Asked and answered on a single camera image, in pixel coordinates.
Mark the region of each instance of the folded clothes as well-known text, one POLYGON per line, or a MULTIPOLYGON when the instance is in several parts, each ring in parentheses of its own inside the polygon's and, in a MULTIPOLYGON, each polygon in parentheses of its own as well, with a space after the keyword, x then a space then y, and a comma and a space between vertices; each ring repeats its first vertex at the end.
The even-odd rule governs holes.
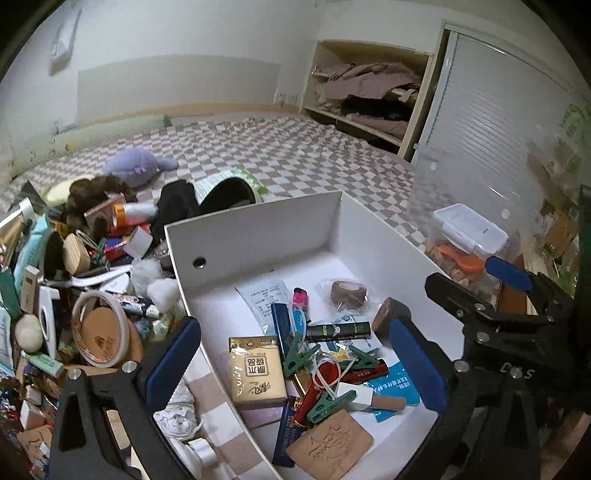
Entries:
POLYGON ((337 66, 326 83, 326 97, 344 100, 349 95, 362 98, 382 98, 391 89, 420 83, 421 78, 402 63, 370 63, 337 66))
POLYGON ((389 135, 402 138, 408 128, 408 122, 403 120, 384 120, 367 115, 351 115, 350 119, 359 124, 367 125, 389 135))
POLYGON ((413 114, 413 107, 397 100, 386 100, 385 98, 360 98, 350 96, 340 106, 340 113, 348 115, 358 113, 359 115, 374 116, 385 120, 409 121, 413 114))

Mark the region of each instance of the red tube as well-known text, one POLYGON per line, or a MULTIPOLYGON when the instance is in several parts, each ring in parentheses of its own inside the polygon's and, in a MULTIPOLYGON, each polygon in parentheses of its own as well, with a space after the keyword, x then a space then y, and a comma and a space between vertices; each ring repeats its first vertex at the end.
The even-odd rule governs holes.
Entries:
MULTIPOLYGON (((329 385, 332 382, 334 382, 339 376, 339 369, 337 369, 337 366, 335 364, 326 362, 320 365, 318 367, 318 370, 320 372, 320 375, 322 375, 326 383, 328 383, 329 385)), ((300 426, 306 425, 306 415, 308 415, 310 410, 314 408, 314 405, 316 405, 316 402, 318 402, 318 399, 322 396, 322 394, 325 391, 326 390, 323 387, 318 387, 314 383, 310 385, 310 388, 308 389, 308 391, 304 395, 304 398, 301 401, 300 408, 294 416, 295 423, 297 423, 300 426)))
POLYGON ((352 385, 360 385, 364 382, 367 382, 367 380, 373 380, 374 378, 385 377, 386 375, 388 375, 388 365, 386 365, 386 362, 384 362, 383 360, 380 360, 379 365, 377 367, 364 368, 363 370, 349 370, 345 374, 345 376, 343 378, 341 378, 340 380, 343 383, 350 383, 352 385))

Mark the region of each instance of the checkered mattress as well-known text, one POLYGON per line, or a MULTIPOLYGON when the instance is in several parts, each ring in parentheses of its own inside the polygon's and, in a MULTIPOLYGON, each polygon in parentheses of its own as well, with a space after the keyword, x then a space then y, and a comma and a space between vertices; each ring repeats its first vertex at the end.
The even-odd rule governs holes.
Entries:
POLYGON ((421 247, 425 241, 404 215, 413 184, 410 166, 364 140, 311 119, 199 122, 50 160, 17 177, 0 193, 0 211, 7 211, 27 180, 43 193, 62 180, 99 174, 108 156, 135 145, 157 157, 173 157, 180 164, 177 171, 160 174, 140 190, 140 202, 157 200, 162 187, 171 181, 197 180, 242 165, 267 187, 269 199, 344 190, 414 245, 421 247))

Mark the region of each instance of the purple plush toy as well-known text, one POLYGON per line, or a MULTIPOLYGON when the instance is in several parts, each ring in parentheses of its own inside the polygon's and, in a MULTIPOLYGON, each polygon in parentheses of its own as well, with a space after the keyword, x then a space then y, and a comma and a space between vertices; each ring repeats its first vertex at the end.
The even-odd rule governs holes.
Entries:
POLYGON ((107 158, 103 175, 115 175, 135 189, 161 171, 176 170, 178 161, 156 158, 142 147, 131 147, 107 158))

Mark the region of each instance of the wall shelf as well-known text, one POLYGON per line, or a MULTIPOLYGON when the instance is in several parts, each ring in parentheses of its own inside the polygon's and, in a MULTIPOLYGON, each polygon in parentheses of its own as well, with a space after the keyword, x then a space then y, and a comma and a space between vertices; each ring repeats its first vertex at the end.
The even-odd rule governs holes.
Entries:
POLYGON ((381 138, 382 140, 393 143, 394 145, 400 146, 402 144, 402 139, 400 139, 400 138, 393 137, 392 135, 388 135, 387 133, 381 132, 380 130, 376 130, 375 128, 368 127, 367 125, 359 124, 359 123, 354 122, 353 120, 351 120, 350 118, 347 118, 345 116, 337 115, 336 113, 327 112, 325 110, 320 110, 319 108, 316 108, 313 106, 304 105, 304 109, 308 110, 309 112, 312 112, 312 113, 317 113, 319 115, 324 115, 329 118, 333 118, 334 120, 337 120, 337 122, 343 122, 344 124, 351 125, 352 127, 355 127, 355 128, 359 128, 360 130, 363 130, 364 132, 372 134, 375 137, 381 138))
MULTIPOLYGON (((328 81, 329 79, 329 74, 328 73, 324 73, 324 72, 312 72, 312 76, 316 77, 318 79, 320 79, 321 81, 328 81)), ((404 95, 406 95, 408 93, 408 90, 405 90, 403 88, 393 88, 392 90, 390 90, 390 93, 392 95, 395 95, 397 97, 402 97, 404 95)), ((409 105, 414 105, 415 102, 417 101, 417 96, 418 96, 418 92, 415 90, 410 98, 408 99, 408 104, 409 105)))
MULTIPOLYGON (((400 157, 410 161, 414 152, 413 146, 423 131, 427 112, 433 100, 432 91, 434 91, 440 72, 441 62, 439 57, 444 57, 444 55, 439 55, 439 51, 444 53, 446 45, 447 37, 442 37, 438 46, 438 54, 432 56, 393 45, 347 40, 319 41, 316 44, 314 59, 310 65, 310 73, 306 82, 300 112, 307 113, 310 117, 322 123, 333 123, 346 133, 368 141, 385 140, 391 144, 391 148, 384 144, 379 146, 397 152, 400 157), (407 105, 412 107, 413 112, 408 120, 408 127, 403 138, 397 138, 389 133, 353 121, 344 115, 319 108, 316 89, 329 81, 329 74, 325 72, 346 63, 361 65, 380 62, 402 62, 422 77, 418 92, 413 92, 406 102, 407 105)), ((386 95, 386 98, 396 100, 407 94, 407 89, 394 88, 386 95)))

